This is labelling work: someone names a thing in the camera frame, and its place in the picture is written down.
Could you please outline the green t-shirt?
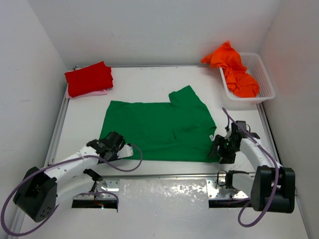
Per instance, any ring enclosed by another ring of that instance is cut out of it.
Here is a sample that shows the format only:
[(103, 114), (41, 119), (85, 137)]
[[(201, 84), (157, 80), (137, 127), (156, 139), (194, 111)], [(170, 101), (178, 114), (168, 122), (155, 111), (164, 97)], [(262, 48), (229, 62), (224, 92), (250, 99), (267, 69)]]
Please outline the green t-shirt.
[(112, 131), (137, 145), (131, 159), (182, 162), (218, 162), (210, 157), (217, 126), (191, 86), (169, 94), (169, 102), (111, 101), (100, 138)]

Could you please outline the pink t-shirt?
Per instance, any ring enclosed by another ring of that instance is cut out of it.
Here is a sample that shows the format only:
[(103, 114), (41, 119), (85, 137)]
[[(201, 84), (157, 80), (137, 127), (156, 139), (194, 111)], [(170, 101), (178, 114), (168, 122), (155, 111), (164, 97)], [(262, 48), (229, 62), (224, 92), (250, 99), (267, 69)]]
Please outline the pink t-shirt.
[(101, 90), (101, 91), (94, 91), (94, 92), (89, 92), (86, 94), (82, 94), (76, 97), (72, 97), (69, 95), (68, 90), (66, 92), (66, 97), (67, 99), (75, 99), (75, 98), (82, 98), (82, 97), (91, 97), (91, 96), (102, 96), (102, 95), (106, 95), (107, 94), (107, 90)]

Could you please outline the red t-shirt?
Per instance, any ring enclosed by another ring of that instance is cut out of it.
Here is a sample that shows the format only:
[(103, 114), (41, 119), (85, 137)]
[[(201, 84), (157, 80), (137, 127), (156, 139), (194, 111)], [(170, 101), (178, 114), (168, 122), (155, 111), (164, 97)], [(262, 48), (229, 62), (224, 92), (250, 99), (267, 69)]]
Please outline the red t-shirt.
[(82, 95), (105, 92), (113, 88), (112, 68), (104, 61), (66, 72), (65, 78), (68, 84), (68, 95), (71, 98)]

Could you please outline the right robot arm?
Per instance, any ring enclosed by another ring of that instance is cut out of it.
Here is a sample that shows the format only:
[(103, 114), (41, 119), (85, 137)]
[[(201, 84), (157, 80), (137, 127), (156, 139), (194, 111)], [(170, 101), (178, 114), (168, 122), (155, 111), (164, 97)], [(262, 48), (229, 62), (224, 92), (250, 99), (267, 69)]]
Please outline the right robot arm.
[(232, 136), (226, 139), (217, 135), (209, 157), (216, 157), (220, 164), (233, 163), (237, 152), (242, 152), (255, 170), (251, 177), (246, 171), (224, 171), (225, 181), (221, 187), (243, 191), (250, 198), (252, 208), (261, 212), (270, 203), (268, 212), (292, 213), (295, 208), (295, 180), (292, 168), (283, 167), (272, 160), (247, 137)]

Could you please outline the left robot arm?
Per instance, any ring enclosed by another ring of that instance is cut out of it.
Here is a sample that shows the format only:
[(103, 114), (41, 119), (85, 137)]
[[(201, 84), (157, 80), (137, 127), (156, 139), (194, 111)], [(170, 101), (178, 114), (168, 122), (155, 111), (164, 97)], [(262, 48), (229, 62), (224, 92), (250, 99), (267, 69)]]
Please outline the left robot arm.
[(61, 202), (90, 192), (103, 177), (92, 168), (132, 156), (133, 148), (115, 131), (94, 139), (70, 157), (51, 168), (32, 167), (15, 193), (13, 202), (35, 222), (41, 222)]

